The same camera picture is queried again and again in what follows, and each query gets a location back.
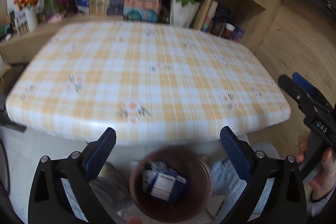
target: sleeve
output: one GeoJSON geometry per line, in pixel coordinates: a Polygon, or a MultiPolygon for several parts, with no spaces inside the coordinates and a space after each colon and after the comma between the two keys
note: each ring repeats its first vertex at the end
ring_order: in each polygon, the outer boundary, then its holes
{"type": "Polygon", "coordinates": [[[324,208],[324,206],[329,201],[331,195],[333,194],[333,192],[335,190],[335,187],[336,187],[336,184],[334,185],[334,187],[330,191],[330,193],[325,198],[322,198],[318,202],[312,202],[310,200],[312,190],[310,191],[310,193],[308,195],[308,198],[307,198],[307,215],[309,217],[315,217],[315,216],[317,216],[322,211],[322,209],[324,208]]]}

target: tablecloth flower pattern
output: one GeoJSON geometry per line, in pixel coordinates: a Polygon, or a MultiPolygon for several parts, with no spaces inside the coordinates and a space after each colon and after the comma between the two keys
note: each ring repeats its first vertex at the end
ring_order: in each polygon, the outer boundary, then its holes
{"type": "Polygon", "coordinates": [[[11,120],[68,139],[117,145],[217,140],[285,121],[290,107],[243,45],[204,32],[134,22],[63,27],[6,100],[11,120]]]}

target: blue gripper pad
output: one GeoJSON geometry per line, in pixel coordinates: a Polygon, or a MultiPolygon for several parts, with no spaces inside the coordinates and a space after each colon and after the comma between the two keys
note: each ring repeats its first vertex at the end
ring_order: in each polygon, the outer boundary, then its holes
{"type": "Polygon", "coordinates": [[[90,182],[91,180],[97,178],[97,176],[99,175],[101,168],[105,164],[112,149],[116,145],[116,132],[114,131],[114,129],[109,127],[96,142],[97,145],[95,149],[91,152],[86,162],[84,163],[84,170],[86,171],[84,178],[86,182],[90,182]]]}
{"type": "Polygon", "coordinates": [[[251,163],[239,146],[238,138],[228,126],[223,127],[220,131],[220,142],[229,156],[239,178],[248,183],[251,180],[251,163]]]}
{"type": "Polygon", "coordinates": [[[301,76],[299,73],[295,72],[292,75],[292,79],[295,83],[297,83],[305,92],[307,92],[309,95],[315,94],[315,88],[314,86],[309,83],[303,76],[301,76]]]}

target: metal screw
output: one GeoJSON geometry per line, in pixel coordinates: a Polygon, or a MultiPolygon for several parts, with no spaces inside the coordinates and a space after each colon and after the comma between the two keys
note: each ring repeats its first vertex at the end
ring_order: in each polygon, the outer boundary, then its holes
{"type": "Polygon", "coordinates": [[[257,151],[257,152],[255,153],[255,155],[256,155],[258,158],[262,159],[262,158],[265,156],[265,153],[264,153],[263,151],[257,151]]]}
{"type": "Polygon", "coordinates": [[[293,156],[288,156],[287,159],[290,161],[290,162],[295,162],[295,158],[293,156]]]}
{"type": "Polygon", "coordinates": [[[79,157],[80,154],[81,154],[81,153],[78,152],[78,151],[72,152],[72,153],[71,153],[71,158],[76,159],[76,158],[79,157]]]}
{"type": "Polygon", "coordinates": [[[48,160],[48,156],[43,156],[42,158],[41,158],[41,162],[46,162],[48,160]]]}

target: bottle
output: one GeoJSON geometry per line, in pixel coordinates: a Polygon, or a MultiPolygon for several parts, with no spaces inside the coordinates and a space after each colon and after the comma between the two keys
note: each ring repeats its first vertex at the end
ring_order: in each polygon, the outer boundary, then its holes
{"type": "Polygon", "coordinates": [[[212,20],[212,18],[214,17],[215,15],[215,12],[216,12],[216,9],[217,9],[217,5],[218,5],[218,2],[217,1],[212,1],[211,2],[211,5],[210,5],[210,8],[208,10],[208,14],[204,20],[204,23],[203,23],[203,26],[202,26],[202,29],[201,31],[202,32],[206,32],[209,28],[209,24],[212,20]]]}

